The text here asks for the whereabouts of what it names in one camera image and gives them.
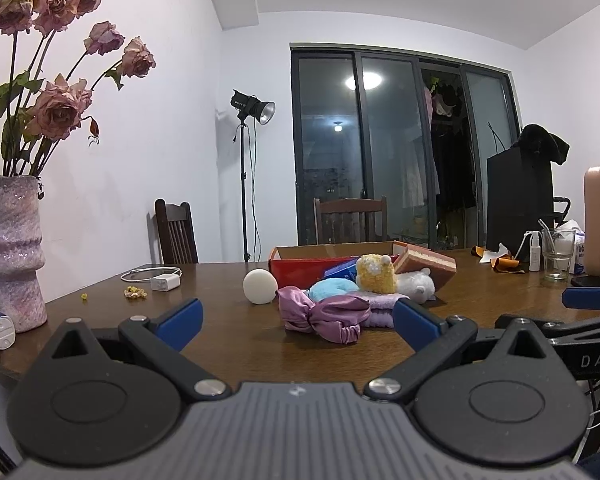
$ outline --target white plush toy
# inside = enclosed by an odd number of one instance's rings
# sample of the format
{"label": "white plush toy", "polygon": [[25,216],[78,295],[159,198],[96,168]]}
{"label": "white plush toy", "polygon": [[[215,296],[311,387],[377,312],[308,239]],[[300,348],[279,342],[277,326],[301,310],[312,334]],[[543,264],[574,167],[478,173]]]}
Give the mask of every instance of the white plush toy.
{"label": "white plush toy", "polygon": [[430,276],[431,270],[425,267],[414,272],[403,272],[395,275],[395,291],[408,296],[417,304],[429,300],[436,291]]}

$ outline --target white spray bottle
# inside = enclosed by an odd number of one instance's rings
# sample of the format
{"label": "white spray bottle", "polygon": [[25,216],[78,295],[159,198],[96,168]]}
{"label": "white spray bottle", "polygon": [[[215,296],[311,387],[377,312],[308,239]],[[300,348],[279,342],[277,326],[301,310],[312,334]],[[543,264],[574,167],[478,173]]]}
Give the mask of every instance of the white spray bottle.
{"label": "white spray bottle", "polygon": [[529,271],[538,272],[540,270],[540,233],[533,231],[529,242]]}

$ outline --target pink textured vase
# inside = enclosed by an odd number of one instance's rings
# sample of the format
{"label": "pink textured vase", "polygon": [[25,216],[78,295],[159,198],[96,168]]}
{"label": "pink textured vase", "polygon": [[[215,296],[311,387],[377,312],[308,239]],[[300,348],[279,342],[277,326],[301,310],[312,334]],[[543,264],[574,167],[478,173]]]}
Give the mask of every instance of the pink textured vase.
{"label": "pink textured vase", "polygon": [[36,270],[45,264],[40,248],[38,181],[34,176],[0,176],[0,310],[16,332],[46,321]]}

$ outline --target window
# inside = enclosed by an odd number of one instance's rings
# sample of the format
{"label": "window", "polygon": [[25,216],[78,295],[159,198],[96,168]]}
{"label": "window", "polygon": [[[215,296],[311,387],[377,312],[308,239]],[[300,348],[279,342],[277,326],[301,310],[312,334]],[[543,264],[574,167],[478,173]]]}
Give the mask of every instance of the window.
{"label": "window", "polygon": [[518,135],[505,73],[302,47],[292,49],[291,76],[300,244],[316,243],[314,198],[382,195],[391,238],[441,249],[484,243],[486,159]]}

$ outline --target white wall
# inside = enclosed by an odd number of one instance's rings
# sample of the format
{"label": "white wall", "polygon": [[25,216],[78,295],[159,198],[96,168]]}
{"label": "white wall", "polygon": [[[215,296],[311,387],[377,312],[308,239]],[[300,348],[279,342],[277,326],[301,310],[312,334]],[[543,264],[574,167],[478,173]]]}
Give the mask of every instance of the white wall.
{"label": "white wall", "polygon": [[571,198],[572,216],[583,226],[583,177],[600,165],[600,6],[525,54],[523,117],[571,145],[564,165],[552,164],[554,193]]}
{"label": "white wall", "polygon": [[[211,0],[102,0],[56,35],[44,75],[66,75],[92,25],[105,20],[128,40],[140,35],[157,67],[144,79],[125,78],[120,92],[110,80],[99,83],[88,113],[99,122],[100,145],[88,147],[88,127],[76,130],[43,171],[46,265],[38,276],[47,301],[159,258],[148,219],[158,197],[189,202],[200,260],[221,260],[214,137],[221,29]],[[19,35],[17,70],[39,38],[33,29]],[[11,37],[0,35],[0,84],[10,48]],[[89,56],[74,78],[93,82],[121,54]]]}
{"label": "white wall", "polygon": [[[229,104],[234,88],[276,103],[271,122],[258,129],[256,216],[262,259],[275,246],[298,243],[289,49],[293,42],[368,44],[430,52],[509,70],[514,79],[525,69],[525,51],[516,47],[454,28],[386,16],[272,12],[261,14],[257,26],[224,31],[216,131],[224,260],[242,258],[239,145],[231,142],[238,121]],[[251,223],[249,232],[251,245]]]}

